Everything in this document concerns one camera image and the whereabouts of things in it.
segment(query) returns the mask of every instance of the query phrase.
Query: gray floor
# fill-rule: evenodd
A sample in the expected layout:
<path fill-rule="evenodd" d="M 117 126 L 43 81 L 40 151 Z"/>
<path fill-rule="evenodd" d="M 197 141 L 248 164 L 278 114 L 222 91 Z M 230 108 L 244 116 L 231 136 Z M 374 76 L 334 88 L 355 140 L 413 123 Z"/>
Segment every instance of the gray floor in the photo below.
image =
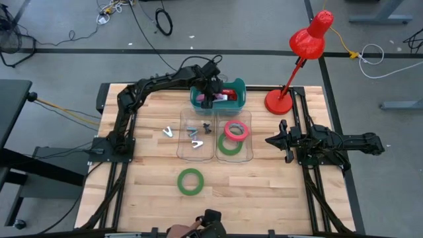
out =
<path fill-rule="evenodd" d="M 3 2 L 15 15 L 23 1 Z M 364 45 L 376 43 L 386 52 L 398 53 L 398 47 L 402 48 L 400 53 L 408 52 L 406 44 L 401 42 L 422 27 L 423 6 L 419 0 L 405 1 L 396 11 L 414 15 L 414 20 L 406 26 L 348 23 L 349 14 L 374 13 L 383 2 L 328 1 L 327 9 L 336 19 L 334 27 L 351 50 L 361 51 Z M 316 13 L 323 1 L 312 0 L 311 3 Z M 150 15 L 160 5 L 156 1 L 141 4 Z M 289 50 L 290 36 L 308 25 L 304 2 L 298 0 L 172 0 L 165 1 L 165 6 L 174 21 L 174 34 L 170 38 L 154 34 L 155 27 L 139 6 L 134 9 L 150 41 L 162 49 Z M 58 42 L 65 40 L 72 29 L 77 36 L 92 32 L 95 8 L 93 0 L 32 0 L 19 24 L 27 27 L 39 41 Z M 333 32 L 328 32 L 326 39 L 326 52 L 344 51 Z M 149 49 L 149 45 L 138 31 L 130 10 L 124 8 L 92 38 L 64 43 L 60 48 Z M 20 57 L 21 54 L 15 54 L 7 59 Z M 186 56 L 163 57 L 176 67 Z M 289 56 L 224 56 L 220 68 L 230 79 L 240 77 L 248 84 L 278 85 L 291 73 L 295 60 Z M 370 75 L 382 75 L 419 61 L 421 59 L 386 59 L 381 65 L 364 68 Z M 326 62 L 344 133 L 375 132 L 387 150 L 379 157 L 350 154 L 367 234 L 421 237 L 423 113 L 384 112 L 378 106 L 384 100 L 422 98 L 423 81 L 419 76 L 423 66 L 372 80 L 361 74 L 357 61 L 326 58 Z M 166 71 L 170 69 L 156 55 L 135 54 L 37 54 L 16 69 L 0 65 L 2 78 L 29 79 L 34 83 L 32 91 L 40 98 L 91 114 L 96 113 L 95 97 L 100 83 L 136 81 Z M 323 85 L 318 62 L 307 62 L 294 84 Z M 94 134 L 38 105 L 27 103 L 7 147 L 22 153 L 32 153 L 35 146 L 75 147 L 90 141 Z M 0 193 L 0 223 L 5 219 L 16 189 L 9 185 Z M 69 200 L 25 200 L 19 218 L 28 222 L 28 229 L 0 227 L 0 233 L 5 236 L 41 231 L 62 216 L 72 203 Z M 75 216 L 74 211 L 56 231 L 71 229 Z"/>

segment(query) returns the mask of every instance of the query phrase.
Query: white cable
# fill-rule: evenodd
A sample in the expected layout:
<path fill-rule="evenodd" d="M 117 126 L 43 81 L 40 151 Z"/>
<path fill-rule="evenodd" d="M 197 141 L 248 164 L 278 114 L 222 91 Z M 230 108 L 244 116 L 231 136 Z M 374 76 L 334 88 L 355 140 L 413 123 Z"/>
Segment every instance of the white cable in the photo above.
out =
<path fill-rule="evenodd" d="M 106 20 L 106 22 L 100 22 L 100 19 L 99 19 L 100 17 L 105 17 L 104 19 Z M 104 16 L 101 16 L 100 14 L 98 14 L 96 22 L 97 22 L 97 24 L 106 24 L 106 23 L 108 23 L 109 20 L 110 20 L 110 16 L 108 14 L 106 14 Z"/>
<path fill-rule="evenodd" d="M 124 3 L 123 0 L 116 0 L 116 1 L 110 0 L 110 3 L 108 5 L 105 5 L 104 7 L 102 7 L 101 10 L 100 10 L 100 13 L 97 15 L 97 20 L 96 20 L 97 24 L 106 24 L 110 20 L 110 15 L 104 13 L 105 9 L 112 7 L 113 9 L 116 10 L 116 12 L 121 13 L 122 12 L 122 6 L 129 5 L 129 3 L 132 3 L 132 2 L 128 1 L 128 3 Z M 106 21 L 100 22 L 99 20 L 101 19 L 100 18 L 101 16 L 103 16 Z"/>
<path fill-rule="evenodd" d="M 375 47 L 377 47 L 377 48 L 379 48 L 379 49 L 381 50 L 381 52 L 382 52 L 382 58 L 381 58 L 381 60 L 379 60 L 378 62 L 373 63 L 373 62 L 370 62 L 370 61 L 366 60 L 365 58 L 363 58 L 363 55 L 364 55 L 364 50 L 365 50 L 368 46 L 375 46 Z M 392 75 L 392 74 L 394 74 L 394 73 L 398 73 L 398 72 L 401 72 L 401 71 L 403 71 L 403 70 L 410 69 L 410 68 L 412 68 L 412 67 L 415 67 L 415 66 L 420 65 L 420 64 L 422 64 L 422 63 L 423 63 L 423 61 L 421 61 L 421 62 L 418 62 L 418 63 L 416 63 L 416 64 L 414 64 L 414 65 L 410 65 L 410 66 L 408 66 L 408 67 L 405 67 L 405 68 L 402 68 L 402 69 L 398 69 L 398 70 L 392 71 L 392 72 L 390 72 L 390 73 L 387 73 L 387 74 L 385 74 L 385 75 L 381 75 L 381 76 L 369 76 L 369 75 L 367 75 L 366 73 L 364 73 L 364 70 L 363 70 L 363 67 L 362 67 L 362 61 L 363 61 L 364 63 L 368 63 L 368 64 L 370 64 L 370 65 L 378 65 L 378 64 L 382 63 L 382 61 L 383 61 L 383 57 L 384 57 L 384 56 L 385 56 L 385 52 L 383 51 L 382 47 L 378 46 L 377 44 L 367 44 L 367 45 L 365 45 L 365 46 L 364 46 L 364 48 L 363 48 L 363 50 L 362 50 L 362 53 L 358 55 L 358 57 L 359 57 L 359 60 L 358 60 L 358 65 L 360 66 L 360 70 L 362 71 L 362 73 L 364 74 L 364 76 L 368 77 L 369 79 L 381 79 L 381 78 L 383 78 L 383 77 L 390 76 L 390 75 Z"/>

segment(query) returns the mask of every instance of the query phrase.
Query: teal bin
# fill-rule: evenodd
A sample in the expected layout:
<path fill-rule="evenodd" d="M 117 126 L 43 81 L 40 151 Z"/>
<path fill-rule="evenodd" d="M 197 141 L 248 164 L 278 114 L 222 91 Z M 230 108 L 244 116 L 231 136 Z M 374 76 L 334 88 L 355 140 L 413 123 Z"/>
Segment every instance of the teal bin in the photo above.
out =
<path fill-rule="evenodd" d="M 196 110 L 197 114 L 207 115 L 214 113 L 219 113 L 224 116 L 236 116 L 238 115 L 245 105 L 247 99 L 247 88 L 242 79 L 237 78 L 232 83 L 223 83 L 224 89 L 234 89 L 237 93 L 237 100 L 228 100 L 225 102 L 216 102 L 213 103 L 213 108 L 210 110 L 203 110 L 201 108 L 201 102 L 196 102 L 196 98 L 201 94 L 195 87 L 191 87 L 190 100 L 191 104 Z"/>

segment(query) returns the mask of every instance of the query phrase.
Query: yellow cable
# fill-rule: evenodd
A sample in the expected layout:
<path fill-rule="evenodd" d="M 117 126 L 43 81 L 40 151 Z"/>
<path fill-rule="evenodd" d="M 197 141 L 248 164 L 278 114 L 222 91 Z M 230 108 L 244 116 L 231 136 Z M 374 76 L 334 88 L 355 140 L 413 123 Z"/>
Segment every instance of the yellow cable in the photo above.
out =
<path fill-rule="evenodd" d="M 326 7 L 326 3 L 327 3 L 327 1 L 328 0 L 325 0 L 324 2 L 323 2 L 323 10 L 325 9 L 325 7 Z M 332 27 L 330 27 L 330 29 L 331 30 L 333 30 L 333 32 L 335 32 L 338 36 L 339 36 L 339 39 L 341 40 L 341 44 L 342 44 L 342 46 L 344 47 L 344 49 L 350 54 L 350 59 L 355 59 L 355 58 L 357 58 L 358 56 L 359 56 L 359 52 L 353 52 L 353 51 L 351 51 L 351 50 L 349 50 L 347 47 L 346 47 L 346 45 L 345 45 L 345 43 L 344 43 L 344 40 L 342 39 L 342 36 L 341 36 L 341 34 L 339 34 L 339 32 L 337 32 L 335 29 L 333 29 Z"/>
<path fill-rule="evenodd" d="M 62 110 L 62 111 L 64 111 L 64 112 L 68 113 L 69 115 L 71 115 L 71 116 L 73 116 L 73 117 L 75 117 L 75 118 L 80 119 L 80 120 L 81 120 L 81 121 L 83 121 L 83 122 L 90 123 L 90 124 L 92 124 L 92 125 L 100 125 L 100 123 L 98 123 L 98 122 L 93 122 L 92 120 L 88 120 L 88 119 L 82 118 L 82 117 L 80 117 L 80 116 L 78 116 L 78 115 L 76 115 L 76 114 L 74 114 L 74 113 L 72 113 L 72 112 L 68 111 L 66 108 L 62 108 L 62 107 L 60 107 L 60 106 L 58 106 L 58 105 L 56 105 L 56 104 L 53 104 L 53 103 L 51 103 L 51 102 L 48 102 L 48 101 L 46 101 L 46 100 L 42 100 L 42 99 L 36 99 L 36 100 L 37 100 L 38 102 L 41 102 L 42 104 L 45 104 L 45 105 L 48 105 L 48 106 L 51 106 L 51 107 L 57 108 L 57 109 L 59 109 L 59 110 Z"/>

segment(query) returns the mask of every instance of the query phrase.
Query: lamp shade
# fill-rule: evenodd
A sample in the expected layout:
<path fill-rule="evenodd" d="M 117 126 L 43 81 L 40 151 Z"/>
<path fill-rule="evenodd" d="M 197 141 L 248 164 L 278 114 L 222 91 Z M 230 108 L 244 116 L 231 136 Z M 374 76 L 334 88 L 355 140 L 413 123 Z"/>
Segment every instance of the lamp shade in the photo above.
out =
<path fill-rule="evenodd" d="M 333 23 L 330 11 L 323 10 L 317 13 L 309 27 L 297 31 L 291 39 L 289 46 L 301 58 L 315 60 L 322 56 L 325 50 L 325 32 Z"/>

